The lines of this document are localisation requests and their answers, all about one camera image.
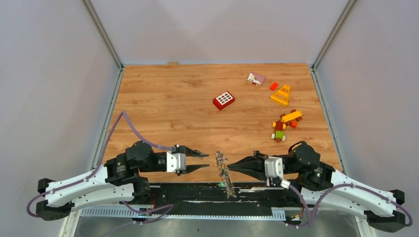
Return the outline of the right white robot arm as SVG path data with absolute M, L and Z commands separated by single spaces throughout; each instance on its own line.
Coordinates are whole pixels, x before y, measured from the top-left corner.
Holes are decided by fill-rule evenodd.
M 293 144 L 287 154 L 267 155 L 254 151 L 228 165 L 236 171 L 270 185 L 284 188 L 283 202 L 295 206 L 300 202 L 311 225 L 320 206 L 351 212 L 370 226 L 408 227 L 413 223 L 402 207 L 404 193 L 400 190 L 382 191 L 356 181 L 320 160 L 320 154 L 305 141 Z

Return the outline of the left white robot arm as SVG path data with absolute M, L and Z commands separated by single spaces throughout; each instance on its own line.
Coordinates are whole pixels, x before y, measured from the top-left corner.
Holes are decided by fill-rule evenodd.
M 125 152 L 85 174 L 53 181 L 38 181 L 38 192 L 44 200 L 36 204 L 35 215 L 45 221 L 65 218 L 71 212 L 107 202 L 147 203 L 152 197 L 146 172 L 188 174 L 204 165 L 187 165 L 187 157 L 206 157 L 198 150 L 175 145 L 165 152 L 155 152 L 144 141 L 138 141 Z

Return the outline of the large grey toothed keyring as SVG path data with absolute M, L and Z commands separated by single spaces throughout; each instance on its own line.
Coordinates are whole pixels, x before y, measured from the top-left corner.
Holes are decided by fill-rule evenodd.
M 236 192 L 234 185 L 231 181 L 229 174 L 229 168 L 227 166 L 228 159 L 224 156 L 224 153 L 221 151 L 215 152 L 216 165 L 219 169 L 219 177 L 222 179 L 224 188 L 226 189 L 227 198 L 236 198 Z

